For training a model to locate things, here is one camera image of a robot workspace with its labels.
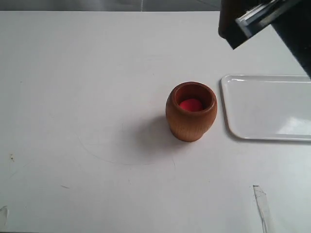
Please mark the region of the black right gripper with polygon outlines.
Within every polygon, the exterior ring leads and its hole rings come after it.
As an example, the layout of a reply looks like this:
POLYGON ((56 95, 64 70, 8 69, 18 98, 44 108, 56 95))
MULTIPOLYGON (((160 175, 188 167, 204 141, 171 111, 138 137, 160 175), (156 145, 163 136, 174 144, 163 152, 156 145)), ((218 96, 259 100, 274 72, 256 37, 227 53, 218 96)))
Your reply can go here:
POLYGON ((271 25, 307 75, 311 74, 309 0, 223 0, 218 33, 232 49, 271 25))

